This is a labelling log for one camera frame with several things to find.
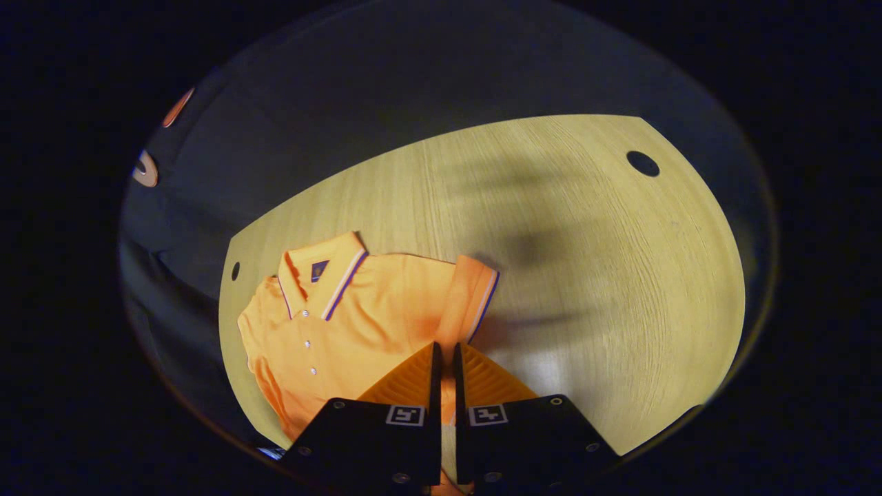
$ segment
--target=orange object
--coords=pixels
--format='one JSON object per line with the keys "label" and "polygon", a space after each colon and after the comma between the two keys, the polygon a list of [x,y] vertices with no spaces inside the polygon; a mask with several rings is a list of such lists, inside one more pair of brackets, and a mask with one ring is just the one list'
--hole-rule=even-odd
{"label": "orange object", "polygon": [[467,344],[462,349],[466,408],[532,400],[539,396],[502,366]]}
{"label": "orange object", "polygon": [[[353,232],[285,252],[238,319],[248,368],[293,442],[328,398],[357,398],[422,347],[445,363],[471,339],[498,272],[414,255],[369,256]],[[441,420],[456,388],[442,380]]]}
{"label": "orange object", "polygon": [[434,343],[429,343],[401,362],[359,396],[358,401],[387,405],[421,405],[428,409],[433,347]]}
{"label": "orange object", "polygon": [[190,97],[193,96],[194,91],[196,91],[196,88],[190,88],[190,91],[183,94],[181,100],[178,100],[175,106],[168,111],[166,118],[162,119],[162,127],[169,127],[175,122],[175,119],[177,119],[177,116],[181,113],[181,110],[183,110],[183,106],[190,101]]}

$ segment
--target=collar trim stripe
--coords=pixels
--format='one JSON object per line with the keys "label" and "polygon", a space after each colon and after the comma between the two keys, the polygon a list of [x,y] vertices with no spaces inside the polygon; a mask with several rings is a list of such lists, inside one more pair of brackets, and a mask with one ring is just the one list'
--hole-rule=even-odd
{"label": "collar trim stripe", "polygon": [[333,296],[331,297],[331,301],[328,302],[328,306],[325,308],[325,313],[322,315],[322,319],[330,320],[333,315],[333,311],[337,308],[337,304],[340,302],[340,299],[343,298],[343,291],[346,290],[346,287],[349,285],[349,282],[352,281],[352,276],[355,275],[355,270],[358,269],[358,266],[362,264],[364,258],[368,256],[368,252],[362,248],[358,253],[352,258],[352,262],[349,263],[349,268],[346,273],[343,275],[343,279],[340,280],[340,284],[337,286],[337,289],[334,291]]}

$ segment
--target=wooden table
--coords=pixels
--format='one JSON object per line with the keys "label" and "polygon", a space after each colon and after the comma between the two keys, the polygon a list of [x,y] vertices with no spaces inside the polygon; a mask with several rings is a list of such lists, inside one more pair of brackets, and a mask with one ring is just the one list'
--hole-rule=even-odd
{"label": "wooden table", "polygon": [[[631,151],[659,174],[638,171]],[[620,455],[705,402],[742,333],[729,224],[642,119],[542,116],[451,132],[343,170],[230,240],[224,363],[248,419],[281,447],[291,443],[246,367],[236,317],[285,250],[349,230],[374,254],[462,253],[500,270],[472,344],[537,394],[569,395]]]}

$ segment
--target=shirt sleeve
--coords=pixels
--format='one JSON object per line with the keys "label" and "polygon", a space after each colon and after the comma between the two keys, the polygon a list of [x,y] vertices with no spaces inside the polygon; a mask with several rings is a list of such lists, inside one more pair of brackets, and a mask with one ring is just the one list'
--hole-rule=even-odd
{"label": "shirt sleeve", "polygon": [[445,364],[453,361],[457,342],[469,342],[481,325],[496,291],[499,272],[483,263],[460,255],[445,297],[444,313],[438,324],[436,341],[441,345]]}
{"label": "shirt sleeve", "polygon": [[257,337],[255,336],[255,333],[258,331],[258,323],[252,319],[252,316],[248,313],[248,308],[246,308],[239,315],[236,324],[239,326],[239,334],[242,336],[242,345],[245,348],[245,356],[248,360],[248,370],[251,373],[255,373],[254,362],[259,357]]}

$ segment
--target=ribbed pad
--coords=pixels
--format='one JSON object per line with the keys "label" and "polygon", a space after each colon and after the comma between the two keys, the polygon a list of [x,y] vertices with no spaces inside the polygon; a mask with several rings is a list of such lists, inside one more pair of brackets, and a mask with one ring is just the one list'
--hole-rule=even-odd
{"label": "ribbed pad", "polygon": [[518,378],[477,349],[462,343],[462,369],[466,408],[520,400],[532,400],[536,393]]}
{"label": "ribbed pad", "polygon": [[432,376],[432,346],[426,345],[387,373],[365,391],[361,402],[429,407]]}

